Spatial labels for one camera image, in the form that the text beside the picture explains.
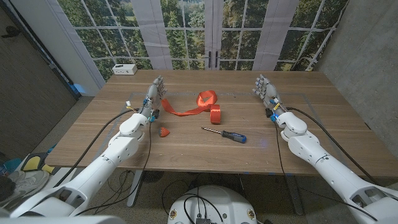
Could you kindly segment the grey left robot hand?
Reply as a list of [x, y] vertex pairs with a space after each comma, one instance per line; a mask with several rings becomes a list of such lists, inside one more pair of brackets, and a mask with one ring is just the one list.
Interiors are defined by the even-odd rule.
[[158, 109], [166, 92], [167, 89], [164, 87], [164, 78], [159, 75], [149, 86], [146, 98], [144, 99], [144, 106], [152, 110]]

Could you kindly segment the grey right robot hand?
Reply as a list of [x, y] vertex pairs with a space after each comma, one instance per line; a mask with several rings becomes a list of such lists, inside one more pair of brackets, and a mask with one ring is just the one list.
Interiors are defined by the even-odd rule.
[[262, 100], [266, 108], [275, 108], [281, 102], [276, 87], [263, 74], [256, 78], [255, 88], [252, 91]]

